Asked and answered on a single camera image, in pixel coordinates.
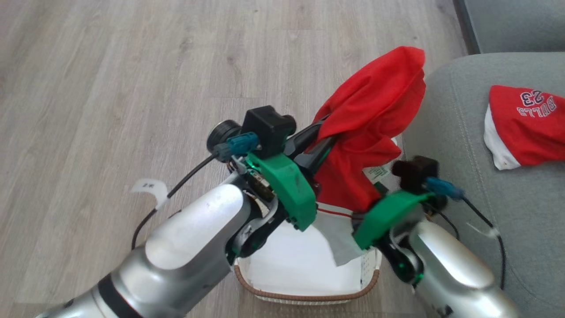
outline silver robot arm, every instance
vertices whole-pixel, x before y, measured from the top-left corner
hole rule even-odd
[[[437,317],[520,317],[492,271],[442,227],[422,220],[408,242],[424,267],[416,295]]]
[[[174,214],[84,294],[37,318],[182,318],[229,272],[228,241],[250,202],[222,184]]]

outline blue connector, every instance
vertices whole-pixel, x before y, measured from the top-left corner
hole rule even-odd
[[[259,138],[254,132],[247,132],[229,138],[226,143],[234,156],[243,156],[257,149]]]
[[[254,132],[237,135],[228,138],[225,144],[214,146],[218,152],[218,160],[226,162],[231,156],[244,156],[257,149],[259,138]]]
[[[464,197],[463,190],[455,187],[452,183],[432,177],[426,178],[425,181],[426,189],[430,192],[448,196],[453,200],[461,200]]]

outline sofa cushion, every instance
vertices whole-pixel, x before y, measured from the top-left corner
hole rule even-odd
[[[427,80],[418,115],[403,134],[407,157],[440,162],[440,176],[463,188],[498,227],[506,245],[506,291],[525,317],[565,312],[565,162],[499,171],[483,140],[492,85],[528,87],[565,96],[565,53],[494,53],[464,57]],[[496,240],[464,203],[447,216],[462,242],[500,278]]]

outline black cable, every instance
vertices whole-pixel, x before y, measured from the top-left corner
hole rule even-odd
[[[494,228],[494,225],[492,224],[492,222],[489,221],[489,219],[487,219],[480,211],[479,209],[477,209],[470,201],[469,199],[467,199],[466,197],[463,197],[463,201],[465,203],[467,203],[467,205],[473,210],[473,212],[475,212],[475,214],[477,214],[478,217],[481,218],[481,220],[483,222],[485,222],[491,229],[496,230]],[[500,254],[501,254],[501,263],[502,263],[502,269],[501,269],[501,274],[500,274],[500,289],[504,290],[504,285],[506,282],[506,250],[504,249],[504,243],[502,243],[502,237],[500,236],[500,233],[497,230],[497,239],[498,239],[498,244],[500,245]]]
[[[184,176],[184,178],[171,190],[171,192],[169,192],[167,194],[167,198],[170,199],[186,183],[186,181],[188,181],[188,179],[192,178],[192,176],[194,176],[200,169],[202,169],[204,166],[209,164],[212,160],[216,159],[217,157],[218,157],[218,153],[215,152],[212,155],[210,155],[210,157],[204,159],[204,161],[202,161],[194,169],[192,169],[186,176]],[[135,232],[133,232],[132,251],[136,248],[137,236],[139,235],[141,229],[143,228],[145,223],[147,223],[149,221],[149,219],[153,215],[155,215],[155,213],[157,213],[156,209],[151,210],[151,212],[149,212],[149,214],[147,214],[145,216],[145,218],[143,218],[143,220],[141,220],[141,222],[137,226]]]
[[[211,154],[208,158],[204,159],[204,161],[199,163],[198,166],[194,167],[194,169],[192,169],[191,172],[189,172],[186,176],[184,176],[184,178],[171,190],[171,192],[169,192],[167,198],[170,199],[171,196],[173,196],[180,189],[180,187],[182,187],[186,183],[186,181],[188,181],[188,179],[192,178],[192,176],[195,175],[200,169],[202,169],[204,166],[209,164],[212,160],[216,159],[218,155],[219,154],[215,152]]]
[[[446,216],[443,212],[440,212],[440,211],[437,211],[437,210],[436,210],[436,213],[439,214],[442,218],[444,218],[445,222],[447,222],[449,225],[451,225],[451,228],[452,228],[453,231],[455,232],[455,238],[456,238],[457,240],[460,240],[460,239],[459,239],[459,237],[460,237],[460,236],[459,236],[459,231],[457,230],[457,227],[455,226],[455,224],[453,224],[453,223],[451,222],[451,220],[449,220],[449,219],[447,218],[447,216]]]

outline gray sofa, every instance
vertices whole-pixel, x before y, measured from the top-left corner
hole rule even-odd
[[[565,36],[565,1],[559,1],[555,8],[562,10],[553,15],[562,17],[561,30],[547,39]],[[475,10],[468,7],[467,12]],[[482,40],[488,27],[477,25],[477,21],[488,23],[486,17],[467,18],[480,30],[481,48],[504,50],[500,41],[487,44],[489,41]],[[498,28],[500,20],[504,18],[492,25]],[[504,27],[510,28],[511,34],[516,30],[511,25]],[[523,27],[520,26],[520,30],[525,32]],[[530,25],[529,31],[529,38],[536,38],[532,32],[545,34],[535,25]],[[512,42],[508,51],[549,47],[565,50],[565,41],[559,46],[547,43],[533,48],[531,44],[528,41],[520,47]],[[463,188],[469,199],[498,227],[507,252],[505,291],[524,317],[565,317],[565,162],[499,171],[483,140],[490,87],[528,87],[565,96],[565,53],[470,55],[440,68],[428,76],[426,82],[421,109],[403,134],[408,158],[419,154],[438,160],[440,177]],[[467,223],[485,232],[488,228],[463,203],[450,204],[446,215],[458,228],[461,241],[483,259],[499,279],[501,258],[497,241],[474,231]],[[441,224],[451,231],[449,225]]]
[[[563,0],[453,0],[470,54],[565,51]]]

